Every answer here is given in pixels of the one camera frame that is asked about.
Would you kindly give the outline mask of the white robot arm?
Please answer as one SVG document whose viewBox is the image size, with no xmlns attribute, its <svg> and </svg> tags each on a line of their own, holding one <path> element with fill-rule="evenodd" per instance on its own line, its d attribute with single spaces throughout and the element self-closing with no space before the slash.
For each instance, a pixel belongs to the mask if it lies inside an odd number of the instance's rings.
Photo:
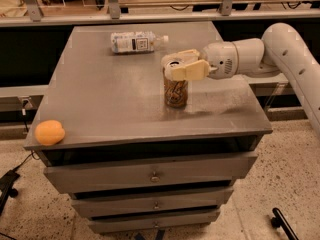
<svg viewBox="0 0 320 240">
<path fill-rule="evenodd" d="M 260 39 L 220 41 L 202 50 L 180 51 L 161 60 L 170 81 L 252 78 L 282 73 L 289 81 L 313 129 L 320 134 L 320 64 L 303 38 L 290 25 L 276 23 Z"/>
</svg>

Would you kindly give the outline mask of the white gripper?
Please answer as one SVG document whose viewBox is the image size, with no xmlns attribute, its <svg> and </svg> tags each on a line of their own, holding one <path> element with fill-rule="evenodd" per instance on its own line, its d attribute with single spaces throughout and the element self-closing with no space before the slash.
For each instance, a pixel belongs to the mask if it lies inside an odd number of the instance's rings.
<svg viewBox="0 0 320 240">
<path fill-rule="evenodd" d="M 165 55 L 161 66 L 170 81 L 202 80 L 208 75 L 212 79 L 225 79 L 236 73 L 238 54 L 232 42 L 215 42 L 201 52 L 191 49 Z"/>
</svg>

